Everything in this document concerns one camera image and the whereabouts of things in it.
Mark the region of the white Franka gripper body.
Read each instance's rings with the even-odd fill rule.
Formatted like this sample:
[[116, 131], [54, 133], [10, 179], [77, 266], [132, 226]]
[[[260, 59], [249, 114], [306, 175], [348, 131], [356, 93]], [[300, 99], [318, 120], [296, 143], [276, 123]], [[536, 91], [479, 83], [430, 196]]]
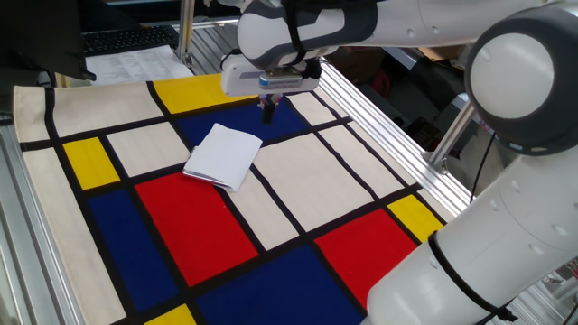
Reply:
[[317, 59], [260, 70], [242, 54], [224, 57], [221, 69], [221, 88], [230, 97], [308, 92], [318, 86], [322, 74]]

